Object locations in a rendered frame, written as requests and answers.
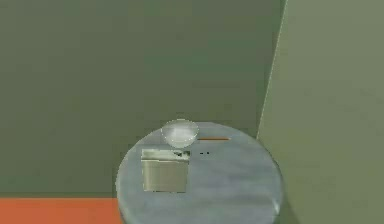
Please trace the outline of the clear glass bowl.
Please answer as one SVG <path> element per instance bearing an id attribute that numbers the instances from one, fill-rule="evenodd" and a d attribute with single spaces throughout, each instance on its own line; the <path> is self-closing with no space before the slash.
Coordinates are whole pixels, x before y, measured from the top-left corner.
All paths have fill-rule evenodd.
<path id="1" fill-rule="evenodd" d="M 190 146 L 197 139 L 198 133 L 198 125 L 186 119 L 171 120 L 161 128 L 164 141 L 174 148 Z"/>

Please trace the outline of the beige box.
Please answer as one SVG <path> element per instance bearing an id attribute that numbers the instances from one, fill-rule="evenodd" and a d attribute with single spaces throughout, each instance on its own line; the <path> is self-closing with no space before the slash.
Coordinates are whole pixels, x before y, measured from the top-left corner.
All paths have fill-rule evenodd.
<path id="1" fill-rule="evenodd" d="M 151 192 L 184 193 L 187 188 L 190 152 L 143 149 L 143 189 Z"/>

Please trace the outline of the round grey marble table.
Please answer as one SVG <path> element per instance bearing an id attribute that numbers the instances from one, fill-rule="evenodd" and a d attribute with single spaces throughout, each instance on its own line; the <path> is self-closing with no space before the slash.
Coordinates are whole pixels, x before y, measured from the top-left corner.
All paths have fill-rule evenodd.
<path id="1" fill-rule="evenodd" d="M 167 144 L 161 128 L 127 151 L 116 175 L 119 210 L 124 224 L 274 224 L 283 202 L 282 176 L 269 152 L 232 127 L 195 122 L 199 141 L 185 148 Z M 184 193 L 143 189 L 143 149 L 190 152 Z"/>

